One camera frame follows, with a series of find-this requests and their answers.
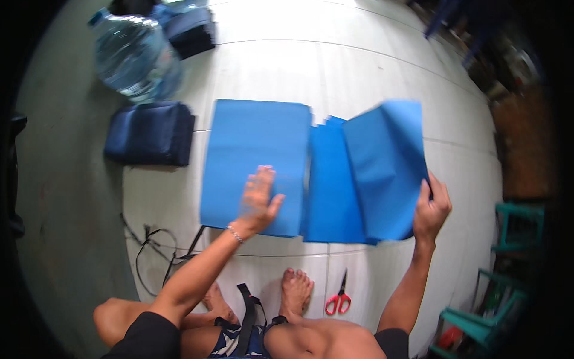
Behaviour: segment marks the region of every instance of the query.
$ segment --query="red scissor handle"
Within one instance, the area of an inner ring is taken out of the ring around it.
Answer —
[[[343,309],[343,303],[345,302],[347,302],[348,305],[345,309]],[[334,304],[332,310],[329,309],[329,306],[331,304]],[[339,312],[339,314],[343,314],[347,310],[349,310],[350,307],[351,307],[351,298],[348,295],[346,294],[334,295],[327,301],[327,304],[325,305],[325,313],[327,313],[327,315],[333,315],[337,311]]]
[[[341,303],[339,304],[339,310],[338,310],[338,312],[339,312],[339,314],[343,314],[343,313],[345,313],[346,311],[348,311],[349,308],[351,307],[351,297],[349,297],[348,295],[346,295],[345,293],[343,293],[343,294],[340,296],[340,298],[341,298]],[[347,307],[346,307],[345,309],[343,309],[343,303],[345,303],[345,302],[347,302],[347,303],[349,303],[349,304],[347,305]]]

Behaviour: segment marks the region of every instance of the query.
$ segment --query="black cable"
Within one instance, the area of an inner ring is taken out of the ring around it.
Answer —
[[[162,282],[161,286],[163,288],[163,286],[165,285],[165,283],[168,281],[169,279],[169,272],[171,271],[172,267],[174,266],[174,264],[180,264],[186,260],[189,260],[190,258],[193,258],[195,256],[195,254],[191,254],[191,252],[193,252],[193,249],[195,248],[195,245],[197,244],[199,238],[201,237],[201,235],[203,234],[203,230],[205,229],[205,226],[201,226],[199,231],[197,231],[197,234],[195,235],[195,238],[193,239],[193,242],[191,243],[191,246],[189,246],[189,249],[187,251],[187,254],[181,257],[177,257],[177,250],[179,249],[177,246],[177,237],[173,234],[173,232],[171,232],[168,229],[165,228],[160,228],[160,229],[156,229],[154,231],[150,231],[151,228],[148,225],[143,225],[143,228],[145,229],[145,240],[142,242],[139,240],[138,236],[135,234],[134,231],[132,231],[132,229],[130,228],[130,226],[127,224],[126,218],[123,216],[123,213],[119,214],[123,225],[127,228],[127,231],[130,234],[130,237],[135,240],[136,242],[138,242],[141,245],[141,248],[139,249],[138,254],[135,256],[135,272],[138,276],[139,282],[142,284],[143,288],[146,290],[146,292],[148,292],[149,295],[151,296],[157,296],[157,294],[153,293],[144,283],[144,281],[142,280],[141,275],[139,274],[139,265],[138,265],[138,260],[139,260],[139,255],[142,253],[142,251],[144,250],[145,246],[147,244],[151,244],[152,245],[152,249],[154,249],[156,251],[156,253],[158,253],[163,259],[165,259],[166,261],[169,262],[168,265],[168,270],[165,272],[165,276],[164,276],[164,281]],[[169,236],[173,239],[173,243],[174,246],[170,247],[168,245],[164,245],[161,243],[158,243],[157,241],[155,241],[152,236],[158,232],[166,232],[167,234],[169,234]],[[164,255],[160,250],[159,247],[167,247],[167,248],[173,248],[173,255],[171,259],[168,259],[166,255]],[[178,263],[174,263],[174,261],[176,259],[179,259],[180,261]]]

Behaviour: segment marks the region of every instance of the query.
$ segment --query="red scissors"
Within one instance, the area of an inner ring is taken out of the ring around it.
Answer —
[[[332,296],[325,305],[325,313],[327,313],[327,315],[333,315],[335,314],[335,311],[339,312],[339,314],[343,314],[351,307],[351,297],[345,294],[345,284],[347,284],[347,268],[345,268],[345,275],[343,276],[343,282],[341,283],[339,293]],[[343,309],[344,302],[349,303],[345,309]],[[331,305],[331,303],[334,303],[335,305],[333,306],[333,310],[330,311],[329,305]]]

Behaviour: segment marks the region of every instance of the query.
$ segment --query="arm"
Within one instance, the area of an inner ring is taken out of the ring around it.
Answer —
[[[435,251],[435,239],[452,210],[447,186],[429,171],[430,187],[422,180],[421,193],[414,212],[414,253],[409,269],[383,310],[377,331],[400,328],[410,334],[417,321],[426,278]]]
[[[241,216],[230,223],[233,231],[243,240],[265,229],[281,207],[284,198],[281,194],[276,195],[269,204],[274,175],[271,166],[259,166],[257,175],[249,175],[243,194]],[[240,245],[231,230],[223,231],[207,249],[169,279],[148,311],[163,316],[180,328],[183,318],[199,304]]]

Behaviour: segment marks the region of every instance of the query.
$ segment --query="person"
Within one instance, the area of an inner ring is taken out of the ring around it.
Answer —
[[[98,334],[111,348],[104,358],[234,356],[239,322],[214,282],[242,241],[262,231],[277,215],[284,196],[278,194],[269,201],[274,175],[271,166],[259,166],[257,174],[249,176],[239,218],[181,267],[152,304],[111,298],[95,309]],[[376,334],[347,321],[303,318],[313,281],[303,271],[288,268],[281,283],[279,316],[271,327],[253,327],[249,355],[273,359],[407,359],[408,337],[421,306],[435,239],[451,210],[446,185],[429,171],[429,183],[422,180],[414,213],[412,261],[383,310]],[[209,312],[191,314],[201,301]]]

